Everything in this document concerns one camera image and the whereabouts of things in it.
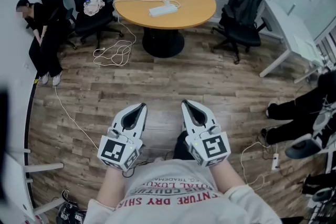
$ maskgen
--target table pedestal base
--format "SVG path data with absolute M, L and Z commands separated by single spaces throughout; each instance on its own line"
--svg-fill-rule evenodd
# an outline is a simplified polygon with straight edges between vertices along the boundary
M 184 47 L 184 38 L 178 30 L 144 27 L 142 45 L 145 51 L 158 58 L 178 55 Z

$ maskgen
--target round wooden table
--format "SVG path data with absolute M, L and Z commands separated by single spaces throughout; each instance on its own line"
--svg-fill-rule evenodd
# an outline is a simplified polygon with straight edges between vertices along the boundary
M 179 54 L 184 47 L 184 38 L 178 29 L 200 25 L 216 11 L 215 0 L 176 1 L 182 5 L 177 12 L 159 17 L 151 17 L 149 9 L 163 6 L 163 2 L 120 1 L 115 3 L 115 8 L 127 21 L 144 27 L 142 45 L 149 54 L 167 58 Z

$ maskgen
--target charging cable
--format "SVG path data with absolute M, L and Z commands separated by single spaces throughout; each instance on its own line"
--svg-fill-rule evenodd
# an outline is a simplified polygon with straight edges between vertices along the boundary
M 255 182 L 258 180 L 259 177 L 262 177 L 262 178 L 263 178 L 262 185 L 261 185 L 259 188 L 254 189 L 254 190 L 259 190 L 259 189 L 261 189 L 261 188 L 264 186 L 264 184 L 265 184 L 265 177 L 264 177 L 262 174 L 260 174 L 260 175 L 257 176 L 257 178 L 256 178 L 253 182 L 248 183 L 248 182 L 247 182 L 247 179 L 246 179 L 246 175 L 245 175 L 245 168 L 244 168 L 244 166 L 243 166 L 243 154 L 244 154 L 244 152 L 245 152 L 246 150 L 248 150 L 249 148 L 253 147 L 253 146 L 256 145 L 256 144 L 260 144 L 260 145 L 263 146 L 264 148 L 269 148 L 269 147 L 271 147 L 270 145 L 269 145 L 269 146 L 264 146 L 264 145 L 261 144 L 260 142 L 256 142 L 256 143 L 252 144 L 251 146 L 248 146 L 248 147 L 247 147 L 246 149 L 244 149 L 243 152 L 241 153 L 241 156 L 240 156 L 240 165 L 241 165 L 241 167 L 243 168 L 243 175 L 244 175 L 244 179 L 245 179 L 245 182 L 246 182 L 247 185 L 252 185 L 253 183 L 255 183 Z
M 178 6 L 176 6 L 176 7 L 177 8 L 181 7 L 181 4 L 178 1 L 175 1 L 175 0 L 116 0 L 116 1 L 114 1 L 112 3 L 113 8 L 116 8 L 115 7 L 115 3 L 116 2 L 124 2 L 124 1 L 163 2 L 165 5 L 167 5 L 170 2 L 176 2 L 178 4 Z M 137 37 L 136 37 L 135 34 L 132 33 L 132 31 L 126 25 L 124 25 L 123 23 L 121 23 L 119 21 L 119 14 L 118 14 L 118 23 L 120 25 L 122 25 L 123 27 L 125 27 L 130 32 L 130 34 L 134 37 L 134 41 L 118 40 L 114 45 L 112 45 L 111 47 L 109 47 L 107 49 L 101 48 L 101 49 L 94 50 L 93 54 L 92 54 L 93 55 L 93 63 L 95 63 L 98 66 L 104 66 L 104 67 L 107 67 L 107 66 L 117 66 L 117 67 L 122 67 L 122 66 L 126 65 L 128 63 L 128 61 L 129 61 L 132 45 L 137 41 Z M 126 42 L 128 45 L 121 45 L 117 49 L 117 51 L 114 54 L 112 54 L 110 57 L 105 56 L 105 53 L 108 50 L 114 48 L 119 42 Z M 119 62 L 114 61 L 115 56 L 121 56 L 121 60 Z M 104 58 L 106 60 L 111 60 L 112 63 L 103 64 L 103 63 L 97 62 L 97 60 L 100 59 L 100 58 Z
M 88 134 L 77 124 L 77 122 L 72 118 L 70 117 L 68 111 L 65 109 L 65 107 L 63 106 L 60 98 L 58 97 L 58 94 L 57 94 L 57 90 L 56 90 L 56 86 L 55 86 L 55 94 L 59 100 L 59 103 L 61 104 L 61 107 L 64 109 L 65 113 L 67 113 L 68 117 L 74 122 L 74 124 L 79 128 L 79 130 L 81 130 L 87 137 L 88 139 L 91 141 L 91 143 L 95 146 L 95 148 L 98 150 L 98 147 L 96 146 L 96 144 L 93 142 L 93 140 L 88 136 Z

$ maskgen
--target laminate flooring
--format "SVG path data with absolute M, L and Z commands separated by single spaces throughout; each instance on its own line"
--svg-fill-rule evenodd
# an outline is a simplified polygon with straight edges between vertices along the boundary
M 268 76 L 259 77 L 284 51 L 284 45 L 263 39 L 262 46 L 251 48 L 249 54 L 240 46 L 241 61 L 235 65 L 233 52 L 210 52 L 210 47 L 224 37 L 210 34 L 213 25 L 207 23 L 181 30 L 185 37 L 183 51 L 176 57 L 159 59 L 144 51 L 142 27 L 125 23 L 137 37 L 129 62 L 123 67 L 97 66 L 92 62 L 96 37 L 89 37 L 84 46 L 79 37 L 74 37 L 72 41 L 78 46 L 77 50 L 60 49 L 59 59 L 64 70 L 57 93 L 70 116 L 96 145 L 118 111 L 145 102 L 149 109 L 142 136 L 146 148 L 139 161 L 171 157 L 169 152 L 181 132 L 181 101 L 190 99 L 209 107 L 222 130 L 227 131 L 232 150 L 229 161 L 242 176 L 241 152 L 256 141 L 263 127 L 285 123 L 266 118 L 269 101 L 286 102 L 311 89 L 305 81 L 293 84 L 293 79 L 307 68 L 307 63 L 297 57 L 289 57 Z M 124 39 L 133 40 L 122 26 L 113 26 L 125 33 Z M 108 48 L 117 40 L 114 33 L 103 33 L 101 47 Z M 28 141 L 32 152 L 29 164 L 64 163 L 63 169 L 32 174 L 36 205 L 60 197 L 61 191 L 67 188 L 80 208 L 85 209 L 89 199 L 96 197 L 106 168 L 97 159 L 97 150 L 60 106 L 51 81 L 37 86 Z M 271 172 L 275 147 L 268 148 L 268 153 L 260 145 L 247 150 L 244 154 L 247 180 L 252 182 L 259 174 L 264 175 L 265 184 L 256 193 L 280 217 L 307 216 L 307 198 L 300 194 L 298 182 L 309 173 L 322 172 L 326 159 L 314 156 L 290 160 L 284 154 L 286 145 L 288 143 L 280 143 L 277 149 L 281 173 Z M 252 186 L 257 188 L 261 183 L 260 178 Z M 47 212 L 51 223 L 55 223 L 56 214 L 56 209 Z

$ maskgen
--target person's leg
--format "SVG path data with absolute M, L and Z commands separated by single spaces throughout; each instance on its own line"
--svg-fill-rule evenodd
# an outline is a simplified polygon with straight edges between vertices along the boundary
M 323 189 L 324 187 L 308 187 L 306 185 L 304 185 L 302 187 L 302 194 L 310 194 L 310 195 L 314 195 L 317 191 Z
M 336 186 L 336 173 L 308 176 L 304 183 L 307 185 L 318 185 L 321 187 L 333 188 Z
M 40 51 L 40 44 L 38 43 L 36 37 L 34 37 L 34 40 L 30 46 L 29 56 L 37 70 L 38 76 L 43 77 L 48 72 L 48 69 L 42 57 L 42 54 Z
M 305 134 L 312 133 L 312 126 L 316 117 L 317 114 L 308 114 L 304 119 L 295 119 L 280 127 L 269 129 L 266 134 L 262 131 L 262 134 L 269 145 L 295 140 Z
M 60 46 L 59 33 L 55 27 L 51 26 L 46 32 L 41 45 L 41 54 L 44 58 L 47 69 L 51 77 L 61 73 L 62 67 L 57 58 L 57 51 Z
M 271 104 L 267 108 L 268 117 L 274 120 L 293 120 L 317 112 L 322 109 L 324 97 L 318 88 L 313 89 L 293 101 L 280 105 Z
M 187 131 L 183 131 L 177 138 L 173 159 L 195 159 L 193 155 L 188 152 L 188 148 L 184 143 L 187 135 Z

